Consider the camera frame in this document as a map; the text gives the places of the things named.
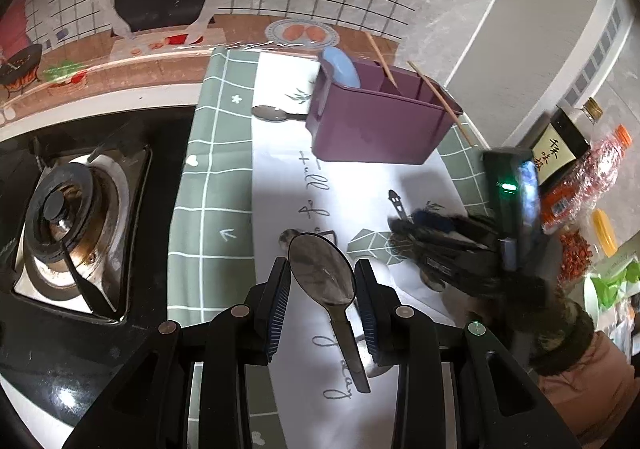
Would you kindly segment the gloved right hand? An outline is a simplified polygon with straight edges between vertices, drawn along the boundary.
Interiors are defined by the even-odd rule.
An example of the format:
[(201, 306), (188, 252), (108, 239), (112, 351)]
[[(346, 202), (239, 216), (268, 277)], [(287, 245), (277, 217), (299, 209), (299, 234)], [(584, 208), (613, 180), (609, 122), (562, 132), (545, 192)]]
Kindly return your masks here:
[(454, 259), (449, 285), (466, 300), (450, 311), (461, 325), (486, 325), (541, 377), (560, 374), (587, 353), (594, 334), (588, 313), (559, 285), (562, 257), (561, 244), (551, 241), (509, 271), (495, 252), (464, 252)]

